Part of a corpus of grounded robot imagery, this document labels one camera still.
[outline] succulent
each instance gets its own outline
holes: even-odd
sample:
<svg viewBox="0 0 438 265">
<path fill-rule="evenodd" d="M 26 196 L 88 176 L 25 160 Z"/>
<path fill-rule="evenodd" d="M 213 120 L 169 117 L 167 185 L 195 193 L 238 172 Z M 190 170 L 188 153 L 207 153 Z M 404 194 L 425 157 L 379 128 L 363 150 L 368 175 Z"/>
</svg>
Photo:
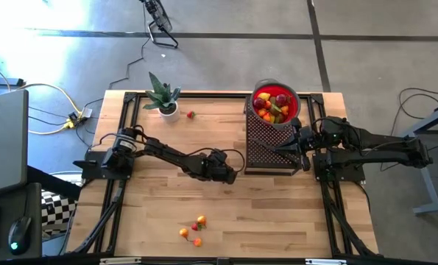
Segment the succulent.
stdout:
<svg viewBox="0 0 438 265">
<path fill-rule="evenodd" d="M 168 110 L 174 106 L 177 98 L 180 96 L 181 88 L 175 88 L 171 91 L 170 84 L 162 84 L 158 78 L 149 72 L 152 81 L 153 91 L 145 91 L 146 95 L 152 100 L 152 104 L 144 105 L 144 109 L 153 110 L 160 108 Z"/>
</svg>

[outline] wooden tabletop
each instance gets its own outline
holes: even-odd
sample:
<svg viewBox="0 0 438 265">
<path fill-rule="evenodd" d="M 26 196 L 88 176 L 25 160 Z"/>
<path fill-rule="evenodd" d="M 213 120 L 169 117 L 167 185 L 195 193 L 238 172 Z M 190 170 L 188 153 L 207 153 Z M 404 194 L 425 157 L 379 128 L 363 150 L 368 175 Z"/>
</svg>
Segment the wooden tabletop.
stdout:
<svg viewBox="0 0 438 265">
<path fill-rule="evenodd" d="M 124 92 L 106 91 L 95 143 L 103 135 L 117 131 Z M 327 115 L 346 117 L 341 93 L 324 93 L 323 97 Z M 142 99 L 141 106 L 146 102 L 149 100 Z M 184 153 L 214 147 L 235 148 L 245 154 L 244 99 L 180 98 L 178 103 L 178 122 L 166 124 L 157 110 L 141 109 L 137 124 L 144 127 L 147 135 Z M 196 113 L 193 120 L 186 118 L 190 110 Z M 299 118 L 303 125 L 308 124 L 308 111 L 302 109 Z M 106 150 L 113 140 L 114 137 L 106 138 L 95 150 Z M 239 169 L 241 158 L 231 152 L 228 163 Z M 78 247 L 99 220 L 105 186 L 105 180 L 95 180 L 82 190 L 68 251 Z M 342 183 L 342 194 L 348 222 L 377 252 L 366 197 L 354 183 Z M 208 223 L 207 229 L 197 232 L 190 226 L 199 215 L 205 215 Z M 191 240 L 201 238 L 202 247 L 194 247 L 182 238 L 181 228 L 189 228 Z M 110 222 L 106 231 L 104 245 L 110 235 Z M 336 234 L 343 250 L 339 227 Z M 239 173 L 232 185 L 201 182 L 157 158 L 139 158 L 127 183 L 122 207 L 116 256 L 122 255 L 330 257 L 319 183 L 312 170 L 299 171 L 292 177 Z"/>
</svg>

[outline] concrete floor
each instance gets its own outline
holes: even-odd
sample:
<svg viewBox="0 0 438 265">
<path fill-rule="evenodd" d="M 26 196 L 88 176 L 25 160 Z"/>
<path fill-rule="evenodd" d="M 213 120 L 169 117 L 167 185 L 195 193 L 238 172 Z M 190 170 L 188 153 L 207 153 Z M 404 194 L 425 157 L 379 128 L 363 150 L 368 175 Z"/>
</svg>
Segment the concrete floor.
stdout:
<svg viewBox="0 0 438 265">
<path fill-rule="evenodd" d="M 126 64 L 139 56 L 144 42 L 143 38 L 41 37 L 23 30 L 142 32 L 137 0 L 12 1 L 11 8 L 3 7 L 3 2 L 0 69 L 27 82 L 59 85 L 79 107 L 101 98 L 110 82 L 122 78 Z M 163 0 L 163 4 L 174 32 L 312 33 L 306 0 Z M 438 35 L 438 0 L 314 0 L 314 4 L 321 34 Z M 131 79 L 113 89 L 150 88 L 147 74 L 152 71 L 187 90 L 251 91 L 257 80 L 273 77 L 296 91 L 322 91 L 313 40 L 181 38 L 179 42 L 178 50 L 147 44 L 145 61 L 132 66 Z M 322 48 L 331 90 L 344 94 L 351 123 L 373 133 L 390 132 L 400 90 L 438 91 L 438 42 L 324 40 Z M 72 111 L 51 88 L 31 88 L 29 98 L 33 107 L 62 115 Z M 96 115 L 100 105 L 92 107 Z M 418 116 L 427 116 L 435 107 L 436 102 L 427 98 L 407 104 Z M 33 110 L 30 114 L 59 121 Z M 398 132 L 415 122 L 401 115 Z M 29 125 L 33 130 L 54 129 L 36 121 Z M 94 130 L 96 121 L 88 126 Z M 92 141 L 92 135 L 80 132 Z M 435 145 L 438 138 L 430 143 Z M 29 135 L 29 164 L 45 172 L 77 170 L 71 162 L 82 159 L 84 152 L 72 130 Z M 429 202 L 419 171 L 398 166 L 380 173 L 378 165 L 364 169 L 381 254 L 438 262 L 438 213 L 416 217 L 411 212 Z M 438 172 L 433 178 L 438 189 Z"/>
</svg>

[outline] red bowl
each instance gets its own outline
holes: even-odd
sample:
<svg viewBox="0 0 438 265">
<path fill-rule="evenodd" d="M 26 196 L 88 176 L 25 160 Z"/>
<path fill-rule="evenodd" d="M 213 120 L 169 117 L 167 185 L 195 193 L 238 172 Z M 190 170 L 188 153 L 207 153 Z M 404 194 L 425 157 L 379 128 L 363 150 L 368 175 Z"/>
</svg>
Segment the red bowl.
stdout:
<svg viewBox="0 0 438 265">
<path fill-rule="evenodd" d="M 286 120 L 280 124 L 272 124 L 268 121 L 263 120 L 260 116 L 258 116 L 259 109 L 253 106 L 253 101 L 258 98 L 258 95 L 260 93 L 269 93 L 271 96 L 277 96 L 280 94 L 284 94 L 286 96 L 289 96 L 291 99 L 291 102 L 288 104 L 289 106 L 289 113 L 286 117 Z M 294 89 L 290 88 L 287 85 L 281 84 L 276 80 L 273 79 L 266 79 L 261 80 L 256 84 L 255 91 L 253 92 L 251 96 L 251 104 L 254 110 L 254 113 L 259 119 L 264 122 L 265 124 L 272 125 L 276 128 L 282 128 L 289 124 L 292 118 L 297 117 L 300 112 L 300 99 L 299 96 L 295 93 Z"/>
</svg>

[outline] black and white checkered pattern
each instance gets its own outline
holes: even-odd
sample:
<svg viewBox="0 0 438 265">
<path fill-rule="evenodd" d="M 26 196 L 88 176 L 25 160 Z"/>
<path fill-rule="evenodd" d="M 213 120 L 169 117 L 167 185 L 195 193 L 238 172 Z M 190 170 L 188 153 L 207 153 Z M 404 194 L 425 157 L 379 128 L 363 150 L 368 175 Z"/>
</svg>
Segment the black and white checkered pattern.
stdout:
<svg viewBox="0 0 438 265">
<path fill-rule="evenodd" d="M 71 213 L 77 208 L 78 201 L 65 198 L 49 191 L 42 191 L 42 226 L 68 224 Z M 48 235 L 64 230 L 45 230 Z"/>
</svg>

